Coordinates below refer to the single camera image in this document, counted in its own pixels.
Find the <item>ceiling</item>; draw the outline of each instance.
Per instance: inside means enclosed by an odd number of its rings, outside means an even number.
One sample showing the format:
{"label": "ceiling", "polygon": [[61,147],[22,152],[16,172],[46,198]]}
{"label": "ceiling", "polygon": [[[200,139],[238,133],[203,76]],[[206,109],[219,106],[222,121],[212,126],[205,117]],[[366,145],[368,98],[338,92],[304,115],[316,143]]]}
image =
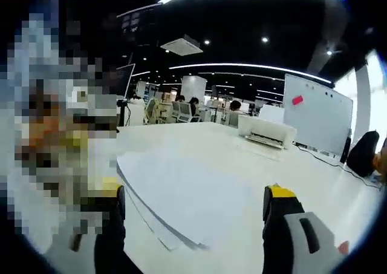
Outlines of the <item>ceiling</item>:
{"label": "ceiling", "polygon": [[[223,92],[242,99],[254,99],[257,90],[283,94],[285,72],[246,66],[169,68],[214,63],[265,65],[318,76],[332,83],[307,78],[333,87],[340,76],[364,63],[367,52],[380,49],[380,20],[370,0],[173,0],[142,10],[134,32],[122,29],[123,17],[118,22],[113,21],[115,17],[107,20],[110,13],[119,15],[158,1],[74,1],[74,18],[81,21],[81,47],[90,55],[103,56],[111,65],[135,63],[135,75],[149,71],[133,77],[134,82],[181,83],[183,76],[194,74],[207,79],[207,89],[234,86]],[[160,48],[185,34],[199,42],[203,53],[179,56]],[[270,93],[259,96],[281,100]]]}

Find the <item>white printer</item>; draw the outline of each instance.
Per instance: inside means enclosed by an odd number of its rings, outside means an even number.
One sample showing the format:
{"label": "white printer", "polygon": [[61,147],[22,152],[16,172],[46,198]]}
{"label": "white printer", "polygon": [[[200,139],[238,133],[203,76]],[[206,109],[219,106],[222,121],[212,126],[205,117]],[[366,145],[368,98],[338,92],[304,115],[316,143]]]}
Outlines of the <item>white printer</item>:
{"label": "white printer", "polygon": [[238,119],[238,134],[254,142],[280,149],[288,149],[296,137],[297,129],[258,117],[240,115]]}

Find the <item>desk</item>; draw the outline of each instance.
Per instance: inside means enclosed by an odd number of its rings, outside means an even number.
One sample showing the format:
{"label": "desk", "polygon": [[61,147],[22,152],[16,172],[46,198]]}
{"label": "desk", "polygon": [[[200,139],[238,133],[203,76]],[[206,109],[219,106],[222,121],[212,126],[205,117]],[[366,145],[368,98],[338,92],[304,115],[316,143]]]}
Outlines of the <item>desk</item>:
{"label": "desk", "polygon": [[[125,252],[144,274],[261,273],[264,187],[278,183],[294,191],[305,211],[313,211],[335,234],[335,245],[362,237],[381,193],[340,168],[329,166],[295,146],[281,151],[281,161],[254,154],[243,146],[237,129],[214,123],[120,128],[117,153],[145,152],[174,142],[177,150],[221,172],[232,172],[253,189],[242,217],[210,250],[182,246],[168,251],[149,230],[126,197]],[[262,147],[262,151],[272,148]]]}

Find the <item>white column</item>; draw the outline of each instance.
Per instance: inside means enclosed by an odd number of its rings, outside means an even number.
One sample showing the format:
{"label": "white column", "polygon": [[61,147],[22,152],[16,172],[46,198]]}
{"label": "white column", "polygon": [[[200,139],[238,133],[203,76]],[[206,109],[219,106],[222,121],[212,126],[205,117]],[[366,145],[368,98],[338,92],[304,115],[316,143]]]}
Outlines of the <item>white column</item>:
{"label": "white column", "polygon": [[353,144],[355,145],[365,133],[369,131],[369,117],[371,115],[371,90],[369,86],[368,70],[364,65],[356,70],[357,82],[357,117]]}
{"label": "white column", "polygon": [[138,82],[137,87],[135,89],[135,94],[138,95],[139,97],[144,98],[145,87],[146,87],[146,82]]}
{"label": "white column", "polygon": [[197,97],[199,102],[204,102],[207,80],[200,76],[184,76],[181,86],[181,95],[189,102],[191,98]]}

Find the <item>whiteboard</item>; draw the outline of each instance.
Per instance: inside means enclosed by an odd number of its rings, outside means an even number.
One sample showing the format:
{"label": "whiteboard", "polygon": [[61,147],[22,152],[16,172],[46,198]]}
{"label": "whiteboard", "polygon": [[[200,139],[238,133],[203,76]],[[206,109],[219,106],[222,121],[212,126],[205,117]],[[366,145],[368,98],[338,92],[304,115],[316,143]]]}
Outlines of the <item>whiteboard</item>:
{"label": "whiteboard", "polygon": [[[304,101],[293,105],[295,97]],[[297,129],[295,141],[341,155],[349,135],[353,101],[301,77],[285,75],[284,123]]]}

